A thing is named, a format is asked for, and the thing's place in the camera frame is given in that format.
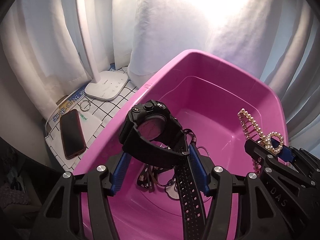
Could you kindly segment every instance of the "watch button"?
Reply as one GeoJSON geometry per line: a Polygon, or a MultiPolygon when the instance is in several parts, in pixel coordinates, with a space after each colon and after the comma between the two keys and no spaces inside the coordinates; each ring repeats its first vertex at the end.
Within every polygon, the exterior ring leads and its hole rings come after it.
{"type": "Polygon", "coordinates": [[[146,109],[147,111],[150,111],[153,109],[153,104],[150,102],[147,102],[144,104],[143,108],[146,109]]]}

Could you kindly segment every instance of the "silver ring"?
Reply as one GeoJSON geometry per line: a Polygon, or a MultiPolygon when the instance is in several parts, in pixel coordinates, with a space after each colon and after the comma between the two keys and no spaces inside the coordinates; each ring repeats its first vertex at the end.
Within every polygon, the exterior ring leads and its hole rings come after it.
{"type": "Polygon", "coordinates": [[[91,102],[90,102],[89,100],[83,100],[83,101],[80,103],[80,109],[81,109],[81,111],[83,111],[83,112],[89,111],[89,110],[90,110],[90,107],[91,107],[91,102]],[[88,102],[88,103],[89,103],[89,104],[87,105],[87,106],[89,106],[89,108],[88,108],[87,110],[84,110],[84,109],[81,107],[81,105],[82,105],[83,102],[88,102]]]}

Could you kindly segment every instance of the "black watch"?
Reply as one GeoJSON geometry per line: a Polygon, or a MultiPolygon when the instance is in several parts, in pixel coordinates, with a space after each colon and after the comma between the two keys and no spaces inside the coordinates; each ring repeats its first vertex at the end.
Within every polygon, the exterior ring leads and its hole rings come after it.
{"type": "Polygon", "coordinates": [[[137,160],[171,169],[188,155],[186,134],[164,103],[149,100],[128,112],[119,135],[122,150],[137,160]],[[161,142],[162,148],[151,141],[161,142]]]}

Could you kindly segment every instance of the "pink storage container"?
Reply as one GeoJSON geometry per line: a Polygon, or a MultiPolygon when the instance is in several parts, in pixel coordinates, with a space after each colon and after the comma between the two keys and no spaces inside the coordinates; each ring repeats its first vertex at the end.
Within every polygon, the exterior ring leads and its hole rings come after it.
{"type": "MultiPolygon", "coordinates": [[[[206,147],[214,164],[230,173],[245,176],[253,171],[237,117],[241,108],[252,114],[265,134],[282,133],[288,145],[281,103],[267,85],[225,60],[199,50],[186,50],[159,70],[118,111],[87,150],[74,174],[86,173],[119,153],[122,145],[118,132],[127,112],[133,105],[150,99],[164,102],[184,129],[193,130],[197,146],[206,147]]],[[[121,190],[108,198],[121,240],[183,239],[179,201],[170,199],[161,187],[153,193],[138,187],[136,181],[142,167],[141,162],[132,158],[121,190]]],[[[162,174],[159,181],[165,184],[172,173],[162,174]]],[[[210,202],[204,203],[206,212],[210,202]]],[[[84,193],[82,209],[86,236],[92,239],[84,193]]],[[[228,239],[234,239],[236,217],[234,194],[228,239]]]]}

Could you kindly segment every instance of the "black phone screen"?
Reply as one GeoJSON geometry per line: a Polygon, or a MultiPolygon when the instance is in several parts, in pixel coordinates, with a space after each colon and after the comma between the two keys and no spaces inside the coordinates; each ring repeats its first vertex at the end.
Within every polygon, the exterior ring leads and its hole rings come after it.
{"type": "Polygon", "coordinates": [[[63,149],[67,159],[71,159],[86,150],[79,114],[76,109],[69,111],[61,117],[60,130],[63,149]]]}

